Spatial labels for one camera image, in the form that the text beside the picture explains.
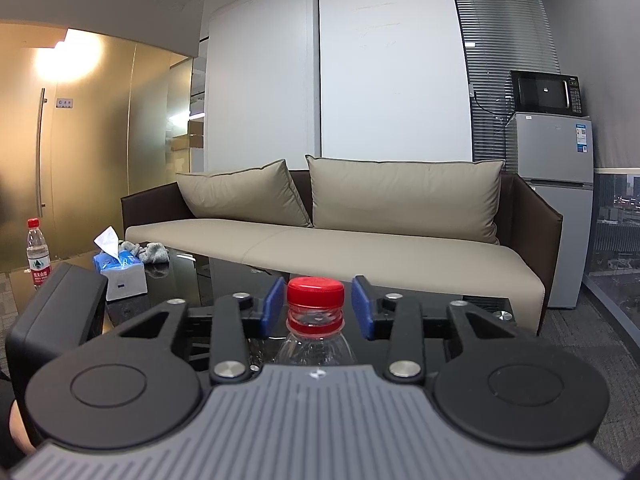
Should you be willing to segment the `person left hand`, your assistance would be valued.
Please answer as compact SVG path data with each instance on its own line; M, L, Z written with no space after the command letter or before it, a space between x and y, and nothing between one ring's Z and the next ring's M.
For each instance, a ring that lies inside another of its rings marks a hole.
M35 452L36 449L32 445L32 442L29 441L29 436L16 401L12 403L10 409L9 430L14 443L25 455L30 455Z

